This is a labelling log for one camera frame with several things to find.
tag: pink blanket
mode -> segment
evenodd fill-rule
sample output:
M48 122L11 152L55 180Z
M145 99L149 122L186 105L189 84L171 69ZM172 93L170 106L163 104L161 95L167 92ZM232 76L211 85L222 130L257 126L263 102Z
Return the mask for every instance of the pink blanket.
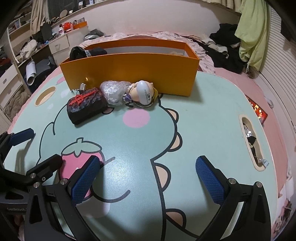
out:
M215 68L216 75L228 79L239 87L245 95L255 101L266 113L264 132L267 137L276 169L277 186L280 191L285 182L288 167L288 156L278 120L264 98L263 91L245 73L236 74L223 68Z

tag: blue gripper pad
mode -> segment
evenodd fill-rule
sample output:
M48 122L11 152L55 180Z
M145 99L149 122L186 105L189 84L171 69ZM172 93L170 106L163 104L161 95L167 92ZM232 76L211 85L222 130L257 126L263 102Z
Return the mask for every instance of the blue gripper pad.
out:
M75 183L71 190L72 203L77 205L82 203L87 191L91 187L96 175L100 170L100 159L92 156L93 159L82 173L78 181Z
M197 158L195 169L199 178L210 193L214 203L222 205L224 203L224 188L202 157Z
M31 128L20 131L18 133L13 134L10 137L8 144L10 146L16 146L20 143L23 143L27 140L32 139L34 137L34 135L35 135L35 133Z

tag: table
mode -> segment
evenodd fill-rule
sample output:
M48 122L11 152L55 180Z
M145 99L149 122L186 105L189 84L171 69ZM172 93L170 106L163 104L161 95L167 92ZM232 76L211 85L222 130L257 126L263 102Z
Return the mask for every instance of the table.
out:
M256 114L234 84L198 72L190 97L163 95L147 109L109 108L74 126L65 107L74 94L63 80L62 74L49 80L21 113L13 132L32 128L36 136L11 149L5 168L25 173L57 153L66 162L57 179L71 175L90 155L98 156L104 166L77 208L100 240L196 240L219 208L196 174L201 155L241 184L262 182L274 222L278 192L270 148ZM35 106L39 94L52 86L53 95ZM242 115L252 123L269 161L264 171L251 161Z

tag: orange box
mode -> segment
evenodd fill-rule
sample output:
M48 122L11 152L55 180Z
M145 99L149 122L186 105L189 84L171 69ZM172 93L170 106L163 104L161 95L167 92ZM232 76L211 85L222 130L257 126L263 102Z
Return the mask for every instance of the orange box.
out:
M87 26L87 21L74 25L73 29L78 29L78 28L82 28L82 27L85 27L85 26Z
M163 39L121 39L90 45L108 54L60 64L69 88L100 87L106 80L145 80L159 93L189 96L195 81L199 58L183 42Z

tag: black pouch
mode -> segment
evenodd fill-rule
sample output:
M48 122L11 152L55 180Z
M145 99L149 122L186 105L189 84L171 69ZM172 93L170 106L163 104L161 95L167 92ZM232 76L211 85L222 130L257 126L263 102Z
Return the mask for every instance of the black pouch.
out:
M99 88L92 88L69 99L67 113L74 125L105 111L108 108L104 94Z

